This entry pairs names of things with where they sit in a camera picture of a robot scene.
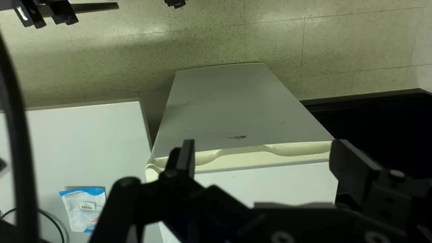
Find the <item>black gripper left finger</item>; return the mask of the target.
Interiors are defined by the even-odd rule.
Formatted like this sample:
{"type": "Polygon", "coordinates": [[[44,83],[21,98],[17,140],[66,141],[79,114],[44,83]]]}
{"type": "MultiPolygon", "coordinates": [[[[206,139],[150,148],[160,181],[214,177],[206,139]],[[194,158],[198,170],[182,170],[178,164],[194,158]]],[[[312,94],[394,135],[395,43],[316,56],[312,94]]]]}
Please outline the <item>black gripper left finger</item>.
{"type": "Polygon", "coordinates": [[[245,243],[251,210],[218,186],[198,183],[194,166],[194,141],[185,140],[155,181],[117,179],[92,243],[143,243],[154,222],[163,222],[181,243],[245,243]]]}

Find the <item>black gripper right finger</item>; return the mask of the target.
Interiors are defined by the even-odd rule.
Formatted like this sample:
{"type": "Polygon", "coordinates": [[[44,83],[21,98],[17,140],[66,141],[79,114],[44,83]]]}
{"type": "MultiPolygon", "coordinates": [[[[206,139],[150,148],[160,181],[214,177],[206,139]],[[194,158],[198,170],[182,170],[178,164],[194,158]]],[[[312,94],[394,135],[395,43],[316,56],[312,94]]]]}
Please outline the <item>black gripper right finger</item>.
{"type": "Polygon", "coordinates": [[[432,243],[430,179],[387,168],[345,139],[331,144],[336,205],[364,218],[367,241],[432,243]]]}

